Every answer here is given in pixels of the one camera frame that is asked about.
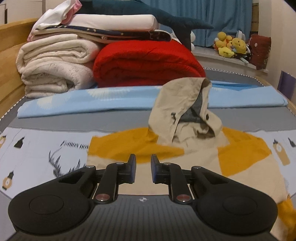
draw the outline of stuffed toy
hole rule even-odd
[[[219,55],[225,58],[231,58],[234,56],[234,52],[231,51],[228,47],[218,48]]]
[[[247,54],[247,45],[244,40],[234,38],[230,43],[230,47],[235,53]]]
[[[250,60],[251,57],[251,51],[245,41],[240,38],[234,38],[229,43],[231,44],[230,48],[235,53],[234,57],[248,64],[248,60]]]
[[[230,35],[226,35],[224,32],[219,32],[217,38],[214,40],[213,47],[218,51],[218,48],[228,47],[230,48],[229,42],[232,40]]]
[[[163,10],[143,3],[141,0],[92,0],[82,1],[77,14],[136,15],[151,14],[158,23],[170,27],[180,42],[191,50],[190,33],[193,29],[212,29],[211,24],[199,19],[175,17]]]

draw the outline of blue curtain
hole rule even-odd
[[[194,45],[209,47],[213,45],[217,33],[235,35],[242,31],[249,37],[252,21],[252,0],[142,0],[174,16],[198,18],[211,23],[214,29],[194,30]]]

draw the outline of yellow plush toy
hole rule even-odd
[[[231,58],[234,55],[234,52],[227,47],[218,48],[218,51],[219,51],[219,55],[225,58]]]
[[[234,38],[230,43],[232,44],[230,47],[235,53],[247,54],[247,45],[244,40]]]
[[[214,40],[213,47],[218,50],[218,48],[229,47],[229,42],[232,40],[230,35],[226,35],[224,32],[219,32],[217,38]]]

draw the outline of red fleece blanket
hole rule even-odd
[[[163,85],[182,77],[205,77],[193,54],[175,40],[126,40],[108,44],[94,63],[99,87]]]

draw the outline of wooden bed frame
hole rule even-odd
[[[0,117],[25,95],[15,60],[36,21],[37,18],[30,18],[0,25]],[[265,86],[270,85],[265,79],[256,78]],[[288,108],[296,115],[296,106],[288,102]]]

